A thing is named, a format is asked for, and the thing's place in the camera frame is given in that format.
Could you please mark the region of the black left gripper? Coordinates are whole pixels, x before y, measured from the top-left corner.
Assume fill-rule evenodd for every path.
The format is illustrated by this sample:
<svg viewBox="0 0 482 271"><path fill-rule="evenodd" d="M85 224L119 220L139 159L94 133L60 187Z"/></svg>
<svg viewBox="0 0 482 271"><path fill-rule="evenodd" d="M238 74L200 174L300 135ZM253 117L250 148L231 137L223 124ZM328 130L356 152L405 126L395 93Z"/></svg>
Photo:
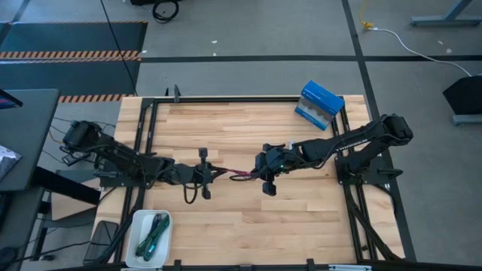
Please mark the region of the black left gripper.
<svg viewBox="0 0 482 271"><path fill-rule="evenodd" d="M192 199L197 198L198 190L201 189L201 197L211 199L209 184L216 178L226 174L229 169L212 166L206 158L208 156L207 148L199 148L200 163L195 166L187 166L183 163L174 165L174 173L172 174L175 183L183 187L183 197L188 198L188 190L193 190Z"/></svg>

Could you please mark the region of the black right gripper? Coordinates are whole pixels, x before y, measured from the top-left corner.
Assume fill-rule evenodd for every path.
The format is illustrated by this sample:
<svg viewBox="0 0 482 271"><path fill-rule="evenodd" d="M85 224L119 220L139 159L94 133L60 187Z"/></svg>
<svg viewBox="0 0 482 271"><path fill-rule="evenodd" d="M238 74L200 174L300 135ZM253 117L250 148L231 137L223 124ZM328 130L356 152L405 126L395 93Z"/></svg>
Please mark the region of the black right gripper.
<svg viewBox="0 0 482 271"><path fill-rule="evenodd" d="M276 176L289 173L298 167L300 151L296 148L285 148L285 144L263 144L263 151L255 157L255 167L250 172L252 180L264 181L262 191L268 196L276 195Z"/></svg>

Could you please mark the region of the white plastic bin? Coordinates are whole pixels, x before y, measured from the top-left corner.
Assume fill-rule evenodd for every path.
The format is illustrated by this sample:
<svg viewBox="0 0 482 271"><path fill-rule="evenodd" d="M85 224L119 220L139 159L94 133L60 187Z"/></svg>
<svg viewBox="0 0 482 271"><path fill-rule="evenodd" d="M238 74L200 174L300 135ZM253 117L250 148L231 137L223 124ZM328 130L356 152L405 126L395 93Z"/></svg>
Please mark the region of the white plastic bin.
<svg viewBox="0 0 482 271"><path fill-rule="evenodd" d="M173 219L166 210L138 210L133 215L125 257L128 267L161 268L169 258Z"/></svg>

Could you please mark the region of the blue game controller box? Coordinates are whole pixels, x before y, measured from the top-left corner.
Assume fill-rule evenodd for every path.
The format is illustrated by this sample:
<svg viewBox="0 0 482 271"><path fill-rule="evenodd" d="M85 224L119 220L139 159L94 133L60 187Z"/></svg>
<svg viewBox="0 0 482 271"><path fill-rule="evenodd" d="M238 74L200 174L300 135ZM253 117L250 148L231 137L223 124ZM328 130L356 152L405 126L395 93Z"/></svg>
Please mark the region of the blue game controller box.
<svg viewBox="0 0 482 271"><path fill-rule="evenodd" d="M339 96L309 81L302 89L294 111L314 126L326 130L344 105L344 100Z"/></svg>

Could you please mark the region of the grey desk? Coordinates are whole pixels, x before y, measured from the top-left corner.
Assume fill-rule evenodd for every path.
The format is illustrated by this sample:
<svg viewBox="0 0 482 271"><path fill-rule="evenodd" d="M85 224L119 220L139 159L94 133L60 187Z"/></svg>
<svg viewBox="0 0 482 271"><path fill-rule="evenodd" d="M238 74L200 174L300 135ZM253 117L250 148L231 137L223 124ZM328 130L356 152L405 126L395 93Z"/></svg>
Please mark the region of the grey desk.
<svg viewBox="0 0 482 271"><path fill-rule="evenodd" d="M53 115L59 91L56 89L9 90L20 108L0 109L0 145L22 156L0 180L0 192L25 190L31 185Z"/></svg>

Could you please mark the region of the black hazard-striped floor mat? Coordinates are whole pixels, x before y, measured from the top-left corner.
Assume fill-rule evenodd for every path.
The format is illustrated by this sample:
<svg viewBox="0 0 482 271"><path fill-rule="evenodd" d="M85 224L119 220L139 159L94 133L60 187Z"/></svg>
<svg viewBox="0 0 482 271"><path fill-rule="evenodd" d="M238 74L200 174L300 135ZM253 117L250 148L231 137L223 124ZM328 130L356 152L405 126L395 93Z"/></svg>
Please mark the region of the black hazard-striped floor mat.
<svg viewBox="0 0 482 271"><path fill-rule="evenodd" d="M57 89L63 103L136 94L145 21L0 22L0 88Z"/></svg>

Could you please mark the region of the patterned paper sheet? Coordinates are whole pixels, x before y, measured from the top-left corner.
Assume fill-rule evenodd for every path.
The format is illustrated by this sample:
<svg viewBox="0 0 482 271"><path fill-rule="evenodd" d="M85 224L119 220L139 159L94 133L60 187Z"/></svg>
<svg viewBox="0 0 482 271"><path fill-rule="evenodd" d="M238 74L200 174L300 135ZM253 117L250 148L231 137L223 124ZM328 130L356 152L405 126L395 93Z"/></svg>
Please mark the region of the patterned paper sheet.
<svg viewBox="0 0 482 271"><path fill-rule="evenodd" d="M0 145L0 181L5 178L22 158L21 154Z"/></svg>

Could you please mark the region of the black floor stand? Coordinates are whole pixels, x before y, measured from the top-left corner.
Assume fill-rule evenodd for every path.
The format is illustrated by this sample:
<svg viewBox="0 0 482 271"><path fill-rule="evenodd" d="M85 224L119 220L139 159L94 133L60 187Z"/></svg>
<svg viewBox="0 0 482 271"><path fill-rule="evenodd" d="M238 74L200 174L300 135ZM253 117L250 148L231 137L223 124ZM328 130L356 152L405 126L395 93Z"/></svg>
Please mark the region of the black floor stand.
<svg viewBox="0 0 482 271"><path fill-rule="evenodd" d="M482 124L482 75L457 80L443 95L453 110L453 125Z"/></svg>

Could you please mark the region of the desk monitor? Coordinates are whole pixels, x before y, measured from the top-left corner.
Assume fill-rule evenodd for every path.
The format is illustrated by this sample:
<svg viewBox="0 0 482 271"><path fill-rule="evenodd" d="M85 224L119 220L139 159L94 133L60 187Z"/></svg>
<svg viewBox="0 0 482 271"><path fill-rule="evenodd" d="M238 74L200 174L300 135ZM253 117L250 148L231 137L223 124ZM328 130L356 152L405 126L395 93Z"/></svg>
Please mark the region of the desk monitor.
<svg viewBox="0 0 482 271"><path fill-rule="evenodd" d="M23 103L19 99L0 89L0 109L21 108L22 106Z"/></svg>

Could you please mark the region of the black aluminium table frame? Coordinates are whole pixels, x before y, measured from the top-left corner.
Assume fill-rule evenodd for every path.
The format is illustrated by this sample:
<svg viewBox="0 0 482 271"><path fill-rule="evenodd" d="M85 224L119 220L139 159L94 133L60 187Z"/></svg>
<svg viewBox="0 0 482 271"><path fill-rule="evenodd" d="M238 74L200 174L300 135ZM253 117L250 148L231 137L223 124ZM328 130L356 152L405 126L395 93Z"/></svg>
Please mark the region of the black aluminium table frame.
<svg viewBox="0 0 482 271"><path fill-rule="evenodd" d="M142 100L125 98L114 137L179 163L209 160L229 170L249 171L263 144L330 138L294 111L296 96L183 97L163 99L139 119ZM302 169L275 180L268 196L259 180L236 182L228 175L210 186L211 199L179 186L155 184L145 193L147 210L166 210L173 219L165 271L239 268L305 269L308 260L355 263L355 247L342 186L333 160L320 170Z"/></svg>

